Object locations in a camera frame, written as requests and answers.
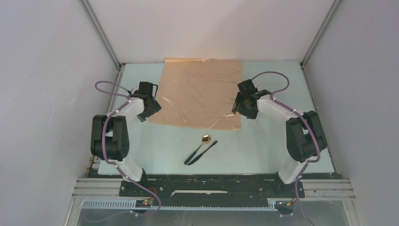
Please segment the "robotic arm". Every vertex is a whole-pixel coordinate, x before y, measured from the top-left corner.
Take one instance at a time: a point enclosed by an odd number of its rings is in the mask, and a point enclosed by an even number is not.
[[[284,184],[295,181],[308,160],[315,160],[317,157],[316,147],[309,133],[304,133],[307,129],[299,117],[277,104],[271,99],[271,92],[258,89],[252,80],[246,80],[238,84],[239,92],[232,112],[246,116],[248,119],[256,119],[258,112],[270,115],[278,121],[286,122],[287,150],[289,156],[284,166],[278,171],[278,176]],[[317,145],[320,150],[327,147],[326,137],[320,123],[319,115],[314,111],[301,112],[295,110],[303,116],[309,124]]]
[[[134,181],[141,180],[144,170],[136,164],[134,158],[129,157],[127,122],[136,116],[143,122],[161,109],[155,97],[152,96],[154,86],[157,85],[150,82],[140,82],[138,90],[134,90],[128,96],[128,104],[117,110],[106,126],[108,135],[105,136],[105,147],[108,161],[115,163],[116,167],[123,170],[126,176]],[[102,160],[105,160],[102,149],[102,135],[107,117],[108,115],[94,116],[91,130],[91,153]]]

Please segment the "spoon handle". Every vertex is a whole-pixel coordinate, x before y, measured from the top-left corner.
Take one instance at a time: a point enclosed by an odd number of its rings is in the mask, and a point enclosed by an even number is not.
[[[190,162],[190,160],[195,156],[195,154],[201,148],[201,146],[202,146],[202,144],[186,159],[186,161],[184,161],[185,165],[187,165]]]

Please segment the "gray floor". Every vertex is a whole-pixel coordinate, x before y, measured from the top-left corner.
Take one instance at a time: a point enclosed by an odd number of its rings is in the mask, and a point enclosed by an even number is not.
[[[302,202],[307,217],[316,226],[347,226],[341,202]],[[107,221],[91,224],[86,219],[106,218],[120,210],[82,210],[80,226],[306,226],[301,217],[280,218],[271,211],[159,211],[151,216],[121,214]],[[300,213],[295,207],[294,213]]]

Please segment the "knife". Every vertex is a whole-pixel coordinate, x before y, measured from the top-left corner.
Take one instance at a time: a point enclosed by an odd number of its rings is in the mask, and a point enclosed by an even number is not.
[[[196,161],[198,161],[198,159],[200,159],[211,147],[213,147],[215,144],[217,144],[217,140],[215,140],[207,149],[205,149],[205,151],[203,151],[201,154],[199,154],[197,157],[195,157],[195,159],[193,159],[190,163],[188,163],[187,165],[193,165]]]

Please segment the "gray wall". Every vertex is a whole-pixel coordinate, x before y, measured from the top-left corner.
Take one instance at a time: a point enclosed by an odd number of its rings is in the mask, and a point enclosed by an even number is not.
[[[61,225],[115,68],[78,0],[0,1],[0,46],[0,225]]]
[[[346,0],[306,73],[367,225],[397,225],[399,1]]]

